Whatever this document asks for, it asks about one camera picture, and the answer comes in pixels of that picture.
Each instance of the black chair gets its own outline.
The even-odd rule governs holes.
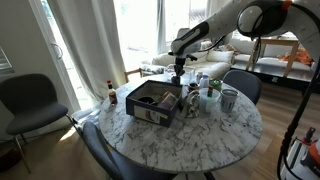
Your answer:
[[[21,75],[3,81],[0,84],[0,100],[14,115],[6,132],[14,136],[14,142],[30,173],[18,135],[27,143],[23,133],[49,125],[64,116],[71,121],[68,108],[58,103],[52,82],[43,74]]]
[[[83,139],[96,161],[112,179],[119,180],[160,180],[173,179],[176,174],[153,171],[134,164],[107,144],[101,131],[91,122],[83,126]]]
[[[241,70],[231,70],[223,77],[223,82],[241,91],[254,104],[258,103],[262,83],[257,76]]]

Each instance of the cardboard box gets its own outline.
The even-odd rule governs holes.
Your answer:
[[[178,98],[171,109],[164,109],[138,101],[142,97],[152,97],[154,100],[158,100],[167,91]],[[145,120],[169,127],[178,109],[181,93],[182,85],[148,80],[126,97],[126,112],[129,115],[137,117],[137,120]]]

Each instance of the hardwood floor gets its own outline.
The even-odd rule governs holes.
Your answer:
[[[286,132],[301,99],[302,95],[299,91],[263,84],[261,98],[257,104],[263,119],[262,137],[252,153],[243,160],[214,171],[216,179],[249,179],[276,134]],[[319,104],[320,95],[313,94],[295,136],[302,138],[310,126],[319,129]],[[20,161],[9,170],[1,172],[0,179],[107,179],[108,175],[92,158],[76,132],[69,138],[60,140],[67,132],[68,130],[62,130],[45,135],[24,146],[31,174],[27,173]],[[314,139],[319,137],[319,132],[316,131]],[[179,175],[176,179],[184,179],[184,175]],[[201,174],[191,174],[189,179],[204,179],[204,177]]]

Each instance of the white wall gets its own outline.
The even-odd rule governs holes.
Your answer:
[[[59,102],[71,107],[48,46],[27,0],[0,1],[0,46],[15,71],[14,74],[0,76],[0,82],[22,74],[45,74],[53,81]],[[12,117],[12,114],[0,103],[0,139],[11,138],[5,133],[5,128]],[[68,121],[64,118],[49,127],[52,130],[66,124]]]

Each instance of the round table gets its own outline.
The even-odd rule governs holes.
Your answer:
[[[148,76],[163,80],[163,76]],[[241,92],[231,113],[218,102],[210,115],[185,118],[177,110],[169,128],[126,114],[126,96],[144,81],[129,82],[116,90],[118,104],[105,100],[100,129],[109,144],[132,161],[170,173],[208,172],[247,156],[262,134],[256,106]],[[222,89],[232,88],[223,84]]]

